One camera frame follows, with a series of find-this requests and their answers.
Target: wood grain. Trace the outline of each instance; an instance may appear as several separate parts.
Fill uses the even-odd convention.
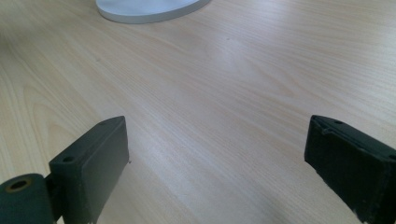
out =
[[[313,114],[396,147],[396,4],[212,0],[144,25],[0,2],[0,181],[124,115],[99,223],[359,223],[304,162]]]

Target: white round base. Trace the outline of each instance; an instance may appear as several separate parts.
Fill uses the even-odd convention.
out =
[[[148,23],[192,13],[210,0],[96,0],[100,14],[111,21]]]

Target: black object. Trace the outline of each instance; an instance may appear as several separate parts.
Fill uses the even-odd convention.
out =
[[[395,222],[394,149],[344,122],[312,116],[304,158],[361,222]]]
[[[1,224],[96,223],[129,160],[125,118],[95,125],[49,162],[51,173],[0,185]]]

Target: black plastic block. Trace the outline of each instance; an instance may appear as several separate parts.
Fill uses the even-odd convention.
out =
[[[312,116],[304,158],[361,222],[395,222],[394,149],[342,121]]]
[[[95,223],[129,160],[125,118],[95,125],[49,162],[64,189],[65,223]]]

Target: wooden table surface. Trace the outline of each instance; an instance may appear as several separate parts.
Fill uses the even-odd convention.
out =
[[[396,3],[212,0],[107,21],[93,0],[0,1],[0,181],[47,175],[123,115],[105,223],[359,223],[304,162],[310,116],[396,147]]]

